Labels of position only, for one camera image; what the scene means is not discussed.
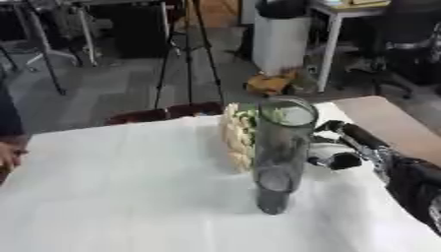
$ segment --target metal stand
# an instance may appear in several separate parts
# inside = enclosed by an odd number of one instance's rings
[[[91,61],[92,66],[96,67],[98,63],[96,62],[94,40],[92,39],[92,33],[91,30],[89,29],[89,22],[86,16],[86,10],[85,10],[86,7],[81,4],[78,4],[76,7],[77,7],[78,18],[80,19],[81,27],[83,29],[83,34],[86,38],[86,44],[89,50],[89,60]]]
[[[207,51],[207,56],[209,58],[210,67],[212,68],[213,76],[215,78],[215,84],[218,87],[218,93],[220,96],[220,103],[223,104],[221,80],[219,78],[218,71],[216,69],[215,60],[213,58],[213,54],[212,54],[212,50],[211,50],[212,46],[211,46],[210,41],[207,37],[207,31],[205,28],[204,20],[202,19],[201,9],[199,7],[198,0],[185,0],[184,7],[183,7],[184,11],[185,11],[185,34],[184,34],[185,35],[185,48],[184,48],[184,52],[185,52],[185,62],[187,65],[188,103],[190,105],[193,104],[193,67],[192,67],[193,57],[191,55],[191,52],[194,49],[190,47],[190,15],[189,15],[190,1],[192,1],[193,7],[195,9],[195,13],[196,13],[198,23],[199,23],[199,28],[201,30],[201,34],[202,34],[202,38],[203,38],[203,42],[204,42],[203,46]],[[170,28],[169,28],[169,32],[168,32],[168,38],[166,41],[167,49],[165,51],[165,55],[162,60],[162,67],[160,70],[159,81],[157,83],[157,97],[155,100],[155,108],[158,108],[160,93],[163,88],[163,80],[165,77],[165,69],[166,69],[166,65],[167,65],[167,61],[168,61],[168,54],[170,52],[170,49],[173,47],[173,44],[171,42],[172,42],[173,35],[174,35],[174,26],[175,26],[175,22],[171,23]]]

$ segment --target tripod leg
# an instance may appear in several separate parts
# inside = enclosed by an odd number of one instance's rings
[[[210,44],[209,38],[207,36],[207,31],[205,28],[204,20],[202,19],[201,8],[200,8],[200,4],[199,4],[200,1],[199,0],[192,0],[192,1],[193,1],[193,7],[195,9],[196,17],[198,18],[199,29],[201,30],[201,34],[202,34],[202,37],[204,40],[204,47],[205,47],[205,49],[207,51],[207,55],[209,57],[210,66],[213,71],[213,76],[215,77],[215,83],[216,83],[216,86],[218,86],[220,104],[223,105],[223,93],[222,93],[222,88],[221,88],[221,79],[219,78],[218,70],[216,69],[215,60],[213,58],[213,53],[212,53],[212,45]]]
[[[188,103],[193,104],[193,58],[190,47],[190,8],[189,0],[185,0],[185,61],[187,63]]]
[[[168,38],[167,38],[167,42],[166,42],[166,51],[165,51],[164,58],[162,60],[162,66],[160,68],[159,81],[157,82],[157,97],[155,98],[155,109],[158,108],[160,92],[162,91],[162,87],[163,87],[163,78],[165,77],[165,69],[167,67],[168,55],[170,53],[170,49],[172,46],[171,40],[173,39],[174,26],[175,26],[175,22],[171,23],[169,31],[168,31]]]
[[[5,49],[5,47],[3,47],[3,45],[0,44],[0,51],[2,51],[3,55],[5,55],[5,57],[8,59],[8,61],[11,63],[12,65],[12,70],[13,71],[17,71],[19,69],[19,66],[17,65],[17,63],[14,61],[14,59],[11,57],[11,55],[9,55],[8,51]]]

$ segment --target chair wheel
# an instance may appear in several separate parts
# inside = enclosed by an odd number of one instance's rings
[[[72,65],[74,65],[75,67],[83,67],[83,61],[79,61],[79,60],[72,60]]]
[[[36,68],[34,68],[34,67],[28,67],[28,70],[29,70],[31,73],[36,73],[36,72],[38,72],[38,70],[37,70]]]
[[[63,90],[63,89],[59,90],[58,92],[60,93],[60,95],[63,95],[63,96],[65,96],[67,94],[66,90]]]

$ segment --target trash bin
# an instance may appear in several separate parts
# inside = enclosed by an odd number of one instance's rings
[[[266,76],[303,65],[310,26],[306,7],[305,0],[257,3],[253,61]]]

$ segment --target desk leg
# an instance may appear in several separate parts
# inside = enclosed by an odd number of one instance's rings
[[[341,15],[330,17],[331,32],[326,44],[325,57],[323,58],[322,70],[320,71],[319,82],[317,84],[318,91],[324,92],[328,84],[331,66],[333,64],[334,53],[336,52],[337,42],[339,41],[340,29],[342,27],[343,18]]]
[[[86,19],[86,12],[84,8],[85,7],[80,6],[77,9],[77,12],[80,18],[81,26],[83,28],[83,34],[85,35],[86,38],[86,43],[88,45],[89,59],[91,60],[93,66],[97,66],[98,64],[96,63],[96,58],[95,58],[95,46],[92,40],[91,30],[89,29],[89,23],[88,20]]]

